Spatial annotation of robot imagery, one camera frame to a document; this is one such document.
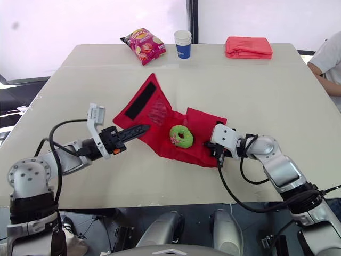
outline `blue and white cup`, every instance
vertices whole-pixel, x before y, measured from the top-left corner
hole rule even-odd
[[[192,34],[187,30],[174,33],[177,55],[181,59],[188,59],[191,55]]]

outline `red cloth bag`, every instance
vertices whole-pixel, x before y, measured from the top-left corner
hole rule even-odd
[[[150,130],[140,140],[148,144],[156,154],[202,167],[217,167],[217,160],[210,156],[204,142],[210,140],[217,122],[226,124],[225,118],[187,108],[183,115],[173,111],[162,92],[155,74],[143,83],[129,104],[113,119],[123,129],[136,124],[149,124]],[[169,131],[174,125],[184,125],[193,134],[194,142],[184,149],[172,144]]]

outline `pink snack bag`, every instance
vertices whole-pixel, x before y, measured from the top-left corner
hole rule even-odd
[[[145,28],[140,28],[126,37],[121,37],[121,41],[135,52],[142,65],[146,65],[166,52],[164,43]]]

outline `white wall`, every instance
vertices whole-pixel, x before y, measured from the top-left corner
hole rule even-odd
[[[199,42],[266,37],[316,51],[341,30],[340,0],[199,0]]]
[[[186,0],[0,0],[0,74],[51,76],[77,44],[121,43],[141,27],[174,43]]]

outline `green ring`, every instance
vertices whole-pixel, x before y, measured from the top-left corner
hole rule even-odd
[[[173,126],[169,132],[169,136],[172,143],[178,147],[189,148],[193,145],[193,135],[186,126]]]

